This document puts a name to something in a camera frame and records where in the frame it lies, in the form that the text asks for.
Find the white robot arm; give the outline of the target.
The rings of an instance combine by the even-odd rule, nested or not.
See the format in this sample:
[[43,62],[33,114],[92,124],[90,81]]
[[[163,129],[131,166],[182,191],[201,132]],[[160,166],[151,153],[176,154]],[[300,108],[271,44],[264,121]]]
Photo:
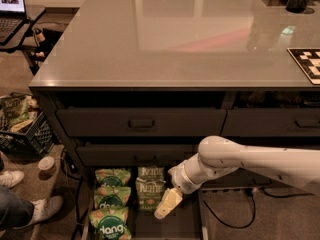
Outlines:
[[195,155],[169,170],[172,186],[165,190],[154,216],[165,218],[185,194],[239,168],[320,194],[319,150],[248,146],[220,136],[208,136],[200,142]]

